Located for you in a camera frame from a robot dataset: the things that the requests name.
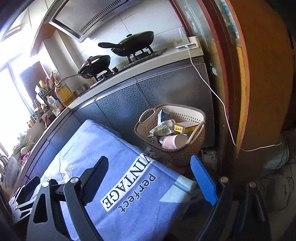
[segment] plastic basket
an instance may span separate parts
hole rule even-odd
[[[187,143],[182,147],[172,150],[164,149],[161,145],[153,143],[152,140],[147,137],[149,131],[157,126],[157,114],[162,109],[168,112],[170,118],[174,119],[177,123],[185,121],[199,123]],[[153,114],[142,122],[144,115],[150,111],[153,111]],[[165,158],[167,161],[177,166],[187,165],[190,162],[191,156],[199,152],[205,140],[205,113],[200,109],[186,105],[161,104],[143,112],[135,125],[134,132],[160,157]]]

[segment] range hood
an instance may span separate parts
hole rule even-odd
[[[78,42],[139,0],[56,0],[48,10],[46,22]]]

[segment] window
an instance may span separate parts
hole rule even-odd
[[[9,69],[0,69],[0,144],[6,154],[11,154],[19,133],[27,129],[30,113],[22,101]]]

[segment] plastic bottle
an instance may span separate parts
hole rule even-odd
[[[65,82],[62,82],[59,84],[59,82],[56,80],[54,82],[55,88],[54,91],[63,104],[63,106],[67,107],[69,104],[71,104],[75,100],[75,95],[71,92],[69,87]]]
[[[59,110],[62,110],[63,109],[63,106],[61,105],[61,103],[56,100],[54,97],[52,96],[46,96],[47,98],[47,103],[53,108],[59,108]]]

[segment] snack package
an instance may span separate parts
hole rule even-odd
[[[175,120],[165,120],[161,122],[159,125],[154,127],[149,134],[156,135],[156,136],[164,136],[174,132],[173,125],[175,124]]]
[[[47,85],[44,83],[43,80],[39,80],[38,83],[40,84],[40,87],[44,90],[48,90]]]
[[[157,124],[160,125],[161,122],[167,121],[169,119],[169,113],[162,109],[157,115]]]

